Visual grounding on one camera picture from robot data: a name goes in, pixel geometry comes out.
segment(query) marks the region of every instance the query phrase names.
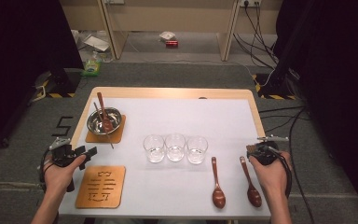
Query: white desk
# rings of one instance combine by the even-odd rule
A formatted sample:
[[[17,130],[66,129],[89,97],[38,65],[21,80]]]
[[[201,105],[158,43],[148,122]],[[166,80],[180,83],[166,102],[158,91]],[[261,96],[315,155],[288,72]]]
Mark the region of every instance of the white desk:
[[[87,134],[84,120],[93,111],[90,104],[98,104],[95,98],[97,91],[106,97],[105,106],[114,106],[127,116],[122,140],[115,145],[115,149],[111,149],[108,144],[91,144],[84,141]],[[213,95],[211,92],[214,91],[222,92],[226,96],[234,94],[241,98],[224,99],[223,96],[223,99],[212,99],[213,97],[203,94],[209,92]],[[131,92],[127,94],[130,98],[120,97],[126,95],[123,92]],[[165,96],[165,99],[146,98],[147,95],[142,92],[148,92],[149,96],[154,95],[152,97]],[[119,98],[108,98],[115,93]],[[190,97],[191,94],[205,96],[208,99]],[[143,98],[131,98],[134,95]],[[259,119],[254,115],[254,99],[252,97],[246,100],[246,96],[249,96],[249,91],[244,90],[94,89],[76,128],[72,144],[84,145],[86,148],[97,146],[98,154],[86,166],[126,166],[121,205],[116,209],[76,209],[77,192],[84,174],[84,171],[76,170],[76,189],[65,194],[60,214],[84,217],[269,218],[270,213],[264,198],[260,208],[252,207],[247,200],[248,183],[239,159],[246,154],[245,146],[256,142],[259,135],[257,133],[260,131],[254,122],[255,119]],[[205,162],[194,165],[186,158],[179,162],[172,162],[167,158],[160,163],[149,162],[142,146],[145,136],[151,133],[165,135],[172,132],[179,132],[185,136],[205,136],[209,141]],[[221,210],[214,207],[212,202],[212,156],[217,158],[219,182],[227,196],[227,204]],[[252,165],[249,164],[249,168],[253,182],[262,192]]]

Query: metal bowl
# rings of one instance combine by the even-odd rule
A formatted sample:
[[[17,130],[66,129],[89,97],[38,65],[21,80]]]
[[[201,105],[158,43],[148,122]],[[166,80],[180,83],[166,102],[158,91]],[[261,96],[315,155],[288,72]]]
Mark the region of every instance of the metal bowl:
[[[105,111],[107,117],[109,118],[109,120],[112,122],[113,125],[113,130],[109,132],[112,133],[115,130],[117,130],[118,127],[120,126],[121,114],[117,109],[113,107],[106,107]],[[89,129],[90,132],[95,134],[106,134],[106,132],[103,129],[103,123],[100,120],[98,113],[101,115],[101,118],[103,118],[103,111],[101,109],[92,112],[92,114],[87,119],[87,128]]]

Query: spoon bowl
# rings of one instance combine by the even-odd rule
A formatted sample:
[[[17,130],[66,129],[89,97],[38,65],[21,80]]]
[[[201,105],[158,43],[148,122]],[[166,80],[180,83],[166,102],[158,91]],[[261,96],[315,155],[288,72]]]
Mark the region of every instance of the spoon bowl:
[[[212,167],[213,167],[213,175],[215,181],[215,187],[212,194],[212,201],[214,206],[222,209],[226,205],[226,196],[225,193],[220,189],[219,180],[217,179],[217,167],[216,167],[216,157],[212,157]]]
[[[254,207],[260,207],[261,206],[261,196],[260,193],[257,191],[255,186],[252,184],[251,177],[249,176],[248,167],[246,166],[246,159],[244,157],[240,157],[242,169],[245,172],[246,178],[249,182],[249,188],[248,188],[248,200]]]

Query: wooden coaster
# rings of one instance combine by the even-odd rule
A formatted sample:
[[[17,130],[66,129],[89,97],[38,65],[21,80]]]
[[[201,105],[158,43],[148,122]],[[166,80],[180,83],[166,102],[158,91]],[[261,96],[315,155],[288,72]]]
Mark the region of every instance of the wooden coaster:
[[[124,166],[89,166],[86,168],[76,208],[117,208],[123,190]]]
[[[121,115],[121,123],[120,126],[114,132],[110,133],[110,141],[111,143],[119,143],[121,141],[121,137],[123,136],[124,125],[126,123],[126,116]],[[86,136],[87,143],[109,143],[109,139],[106,134],[95,134],[90,131],[87,132]]]

